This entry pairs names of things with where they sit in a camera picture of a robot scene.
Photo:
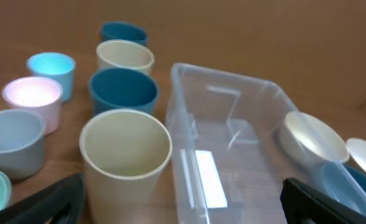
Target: clear plastic bin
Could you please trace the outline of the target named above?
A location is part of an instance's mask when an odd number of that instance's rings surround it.
[[[330,162],[326,172],[326,162],[307,166],[289,156],[280,138],[283,120],[298,109],[278,85],[183,63],[173,66],[171,78],[166,126],[179,224],[286,223],[279,195],[288,177],[366,216],[366,194],[342,164]]]

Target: wooden table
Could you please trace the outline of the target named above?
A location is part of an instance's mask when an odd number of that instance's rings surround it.
[[[0,41],[0,110],[7,106],[1,97],[3,86],[16,78],[28,75],[26,60],[33,54],[46,51],[33,45]],[[92,109],[88,96],[88,80],[96,70],[95,54],[79,54],[64,51],[77,62],[75,89],[72,99],[64,104],[61,125],[56,132],[45,138],[45,164],[33,177],[15,183],[12,202],[18,202],[31,194],[72,173],[82,170],[82,157],[78,148],[78,138],[83,125],[91,118]],[[161,88],[161,97],[154,115],[164,121],[167,100],[171,90],[169,70],[155,70],[152,76]],[[323,119],[342,135],[344,139],[358,137],[366,139],[366,117],[357,111],[301,103],[299,108]],[[159,179],[149,205],[138,215],[138,223],[177,223],[172,168],[168,166]],[[90,223],[87,212],[82,223]]]

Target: brown background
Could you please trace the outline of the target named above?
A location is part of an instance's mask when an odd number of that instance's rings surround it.
[[[87,81],[96,70],[96,33],[113,20],[149,34],[161,120],[169,69],[187,62],[273,80],[344,139],[366,139],[366,0],[0,0],[0,92],[27,75],[33,54],[58,51],[77,61],[73,98],[60,129],[46,139],[45,167],[15,185],[14,202],[82,168],[78,136],[91,116]],[[168,167],[142,223],[176,223],[174,204]]]

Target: gray cup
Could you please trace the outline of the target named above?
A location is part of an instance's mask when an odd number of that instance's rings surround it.
[[[35,111],[0,111],[0,170],[10,179],[24,179],[43,166],[44,131],[45,120]]]

